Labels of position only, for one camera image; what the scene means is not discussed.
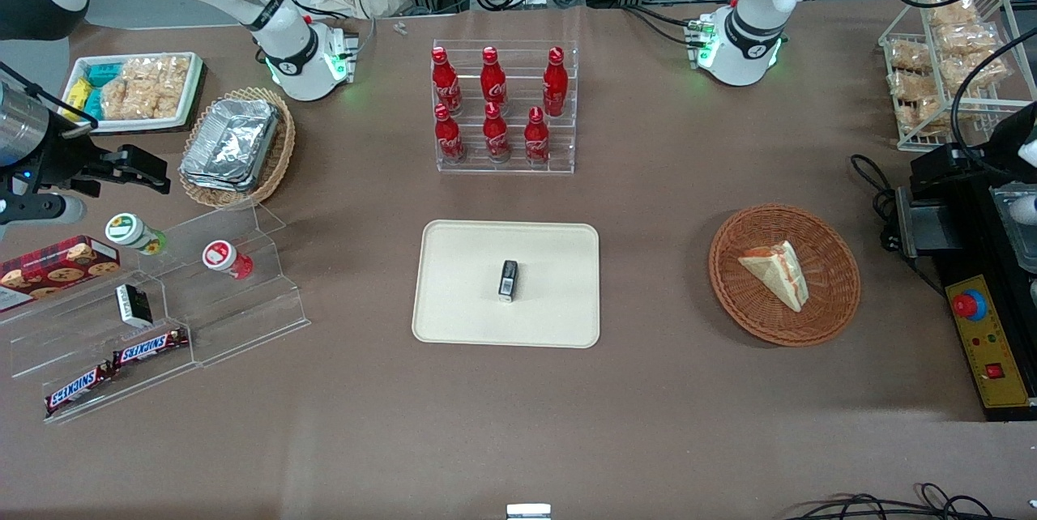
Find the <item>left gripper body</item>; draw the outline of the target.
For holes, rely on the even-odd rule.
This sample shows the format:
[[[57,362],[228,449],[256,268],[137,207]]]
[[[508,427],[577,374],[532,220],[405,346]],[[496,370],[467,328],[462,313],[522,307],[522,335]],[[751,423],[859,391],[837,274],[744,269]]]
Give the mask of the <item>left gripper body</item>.
[[[990,139],[982,144],[984,163],[1002,177],[1036,183],[1035,118],[1036,103],[1032,102],[997,124]]]

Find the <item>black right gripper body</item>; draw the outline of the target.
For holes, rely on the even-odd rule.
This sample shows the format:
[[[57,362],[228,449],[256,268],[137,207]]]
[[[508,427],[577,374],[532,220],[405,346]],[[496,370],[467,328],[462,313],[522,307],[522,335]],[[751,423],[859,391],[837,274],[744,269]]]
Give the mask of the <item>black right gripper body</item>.
[[[37,193],[48,189],[73,191],[97,198],[101,184],[122,183],[111,150],[92,142],[92,126],[74,124],[51,113],[41,143],[26,157],[2,167],[2,190]]]

